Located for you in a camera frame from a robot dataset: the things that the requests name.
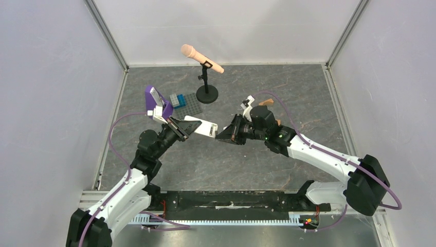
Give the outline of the white remote control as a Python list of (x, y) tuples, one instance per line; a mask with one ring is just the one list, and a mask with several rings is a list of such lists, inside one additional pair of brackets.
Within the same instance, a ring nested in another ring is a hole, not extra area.
[(184, 117), (184, 120), (201, 122), (201, 125), (194, 131), (196, 134), (200, 134), (210, 138), (215, 138), (217, 135), (218, 125), (216, 123), (188, 115)]

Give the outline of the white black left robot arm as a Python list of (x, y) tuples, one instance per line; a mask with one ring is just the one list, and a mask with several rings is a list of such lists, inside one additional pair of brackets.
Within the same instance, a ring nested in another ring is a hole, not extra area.
[(123, 178), (103, 199), (71, 216), (66, 246), (112, 246), (117, 235), (144, 209), (161, 205), (160, 187), (151, 184), (161, 168), (159, 158), (175, 143), (186, 141), (202, 122), (167, 118), (160, 132), (139, 136), (135, 158)]

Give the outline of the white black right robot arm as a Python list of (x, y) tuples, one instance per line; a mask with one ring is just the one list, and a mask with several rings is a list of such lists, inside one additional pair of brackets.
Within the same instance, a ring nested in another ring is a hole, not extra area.
[(280, 125), (266, 106), (254, 107), (249, 115), (246, 118), (236, 114), (215, 139), (234, 145), (244, 145), (248, 139), (261, 140), (270, 151), (304, 161), (338, 180), (311, 183), (297, 195), (301, 209), (310, 210), (322, 203), (347, 203), (357, 212), (372, 216), (382, 205), (390, 183), (377, 158), (368, 154), (359, 158), (313, 142), (293, 128)]

